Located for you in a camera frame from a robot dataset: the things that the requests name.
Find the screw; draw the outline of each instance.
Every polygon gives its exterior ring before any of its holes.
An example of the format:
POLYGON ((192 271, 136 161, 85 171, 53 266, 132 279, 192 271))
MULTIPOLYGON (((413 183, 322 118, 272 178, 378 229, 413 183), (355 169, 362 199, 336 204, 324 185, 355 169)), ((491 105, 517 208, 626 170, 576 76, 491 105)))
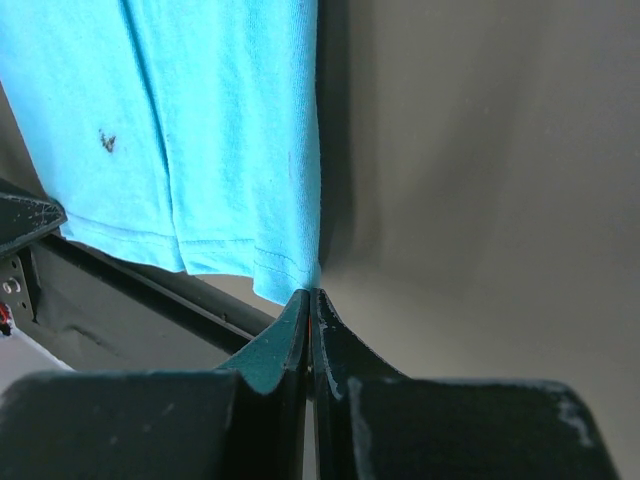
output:
POLYGON ((2 282, 2 289, 8 294, 12 294, 14 292, 18 293, 21 290, 20 284, 15 278, 10 278, 9 280, 2 282))

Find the blue cloth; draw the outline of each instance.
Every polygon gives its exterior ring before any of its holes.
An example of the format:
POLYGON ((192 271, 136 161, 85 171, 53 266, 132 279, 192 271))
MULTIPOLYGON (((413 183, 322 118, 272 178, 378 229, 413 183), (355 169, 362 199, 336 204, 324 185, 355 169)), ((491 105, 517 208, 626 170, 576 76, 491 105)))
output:
POLYGON ((114 257, 318 281, 316 0, 0 0, 0 81, 63 235, 114 257))

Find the cloth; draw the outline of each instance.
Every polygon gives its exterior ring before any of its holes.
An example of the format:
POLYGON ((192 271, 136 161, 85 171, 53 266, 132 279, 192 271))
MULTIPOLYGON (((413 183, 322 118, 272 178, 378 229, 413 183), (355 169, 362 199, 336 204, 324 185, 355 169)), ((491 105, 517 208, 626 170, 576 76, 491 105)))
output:
POLYGON ((316 285, 316 0, 0 0, 0 81, 63 235, 316 285))

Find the cloth fold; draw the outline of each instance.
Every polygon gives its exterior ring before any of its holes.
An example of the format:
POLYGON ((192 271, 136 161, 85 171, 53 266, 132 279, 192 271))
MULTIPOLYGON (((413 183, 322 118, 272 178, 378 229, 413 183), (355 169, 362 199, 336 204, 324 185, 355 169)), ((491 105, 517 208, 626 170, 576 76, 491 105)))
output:
POLYGON ((0 0, 0 81, 69 240, 316 286, 316 1, 0 0))

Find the stain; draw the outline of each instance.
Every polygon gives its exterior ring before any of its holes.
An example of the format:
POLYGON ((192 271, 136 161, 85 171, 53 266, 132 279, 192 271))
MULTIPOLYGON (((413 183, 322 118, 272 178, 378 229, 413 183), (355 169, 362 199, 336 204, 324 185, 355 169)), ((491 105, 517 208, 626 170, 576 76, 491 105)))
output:
POLYGON ((113 149, 116 145, 116 136, 111 135, 110 137, 107 137, 102 130, 99 130, 99 133, 100 142, 102 143, 104 149, 109 153, 113 153, 113 149))

